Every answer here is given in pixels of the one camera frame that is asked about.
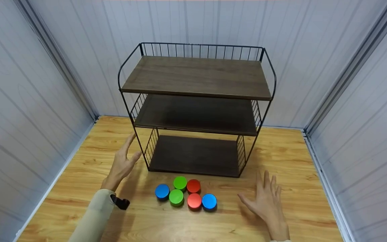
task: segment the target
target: red lid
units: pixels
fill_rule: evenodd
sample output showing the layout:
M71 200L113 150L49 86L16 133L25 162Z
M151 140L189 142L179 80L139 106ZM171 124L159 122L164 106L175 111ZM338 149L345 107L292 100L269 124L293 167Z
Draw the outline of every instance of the red lid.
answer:
M187 191L189 193L198 193L201 190L201 184L200 181L197 179L191 179L187 182Z
M192 193L187 197L187 205L190 209L197 209L201 207L203 199L198 193Z

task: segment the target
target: green lid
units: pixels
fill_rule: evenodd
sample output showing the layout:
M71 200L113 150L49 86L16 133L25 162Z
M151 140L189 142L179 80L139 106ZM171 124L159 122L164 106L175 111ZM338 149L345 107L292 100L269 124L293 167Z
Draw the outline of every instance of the green lid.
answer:
M187 180L184 176L177 176L174 179L174 188L184 191L186 189Z
M184 202L183 192L178 189L174 189L169 193L169 201L173 206L181 206Z

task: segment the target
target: three-tier shelf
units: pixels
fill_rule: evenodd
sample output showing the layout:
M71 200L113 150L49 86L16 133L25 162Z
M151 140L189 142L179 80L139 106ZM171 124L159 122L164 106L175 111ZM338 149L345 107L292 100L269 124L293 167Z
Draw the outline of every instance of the three-tier shelf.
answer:
M263 72L264 55L274 75L272 94ZM138 63L121 87L120 75L129 60ZM212 44L140 43L120 66L117 79L149 171L230 177L239 177L246 166L276 85L265 48ZM127 93L136 96L131 107ZM260 106L266 107L263 115ZM145 146L137 128L152 130ZM160 130L221 133L233 139L165 135ZM253 141L248 154L245 136Z

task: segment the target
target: round lid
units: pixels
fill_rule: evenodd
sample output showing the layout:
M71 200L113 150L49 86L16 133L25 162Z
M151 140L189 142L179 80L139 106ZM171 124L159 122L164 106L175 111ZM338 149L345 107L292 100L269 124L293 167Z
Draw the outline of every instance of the round lid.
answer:
M200 181L197 179L190 179L187 182L187 190L189 193L198 193L201 190L201 184Z
M173 204L179 204L183 201L183 192L174 189L169 193L169 201L172 202Z
M187 205L190 208L199 208L201 206L201 196L198 193L192 193L187 197Z
M206 194L203 196L203 206L207 209L213 209L218 204L216 197L213 194Z
M166 198L169 194L169 187L166 184L159 184L155 189L155 195L160 198Z
M183 190L186 187L187 181L186 181L186 178L184 178L184 176L177 176L174 179L173 183L174 183L174 188Z

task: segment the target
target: wall panel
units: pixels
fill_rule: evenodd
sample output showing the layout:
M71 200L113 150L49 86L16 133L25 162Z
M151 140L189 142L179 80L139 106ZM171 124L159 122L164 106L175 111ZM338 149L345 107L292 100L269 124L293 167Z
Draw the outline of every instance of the wall panel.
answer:
M31 3L101 115L127 115L117 70L141 41L258 45L267 48L278 76L265 124L304 127L387 1ZM263 66L272 88L271 71Z
M311 140L357 241L387 241L387 35Z
M92 123L14 1L0 0L0 241L11 241Z

